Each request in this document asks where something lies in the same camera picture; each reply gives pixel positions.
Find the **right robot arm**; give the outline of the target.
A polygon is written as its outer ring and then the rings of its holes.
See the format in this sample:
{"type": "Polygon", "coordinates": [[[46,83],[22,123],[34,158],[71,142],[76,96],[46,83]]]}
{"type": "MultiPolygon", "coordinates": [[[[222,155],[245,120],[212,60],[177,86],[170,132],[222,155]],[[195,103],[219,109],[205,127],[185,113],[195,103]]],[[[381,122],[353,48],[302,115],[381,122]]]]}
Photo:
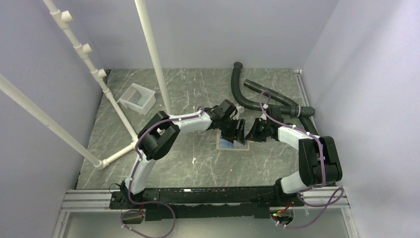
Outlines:
{"type": "Polygon", "coordinates": [[[268,138],[288,144],[298,152],[298,169],[291,175],[276,180],[273,200],[284,206],[292,194],[305,189],[340,181],[343,176],[334,139],[318,136],[296,125],[285,124],[281,113],[263,104],[263,116],[256,118],[245,139],[265,142],[268,138]]]}

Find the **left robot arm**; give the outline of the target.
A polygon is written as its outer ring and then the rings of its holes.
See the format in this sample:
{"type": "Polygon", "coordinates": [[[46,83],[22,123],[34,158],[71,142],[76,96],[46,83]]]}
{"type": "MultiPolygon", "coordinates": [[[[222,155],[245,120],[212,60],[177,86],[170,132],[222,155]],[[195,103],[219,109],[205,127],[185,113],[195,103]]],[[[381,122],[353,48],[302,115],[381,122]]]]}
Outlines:
{"type": "Polygon", "coordinates": [[[245,120],[239,119],[238,109],[229,100],[214,107],[199,107],[184,115],[156,113],[138,134],[135,145],[136,161],[120,186],[123,202],[129,208],[138,207],[143,199],[147,180],[156,162],[166,156],[178,136],[207,130],[219,130],[222,139],[245,144],[245,120]]]}

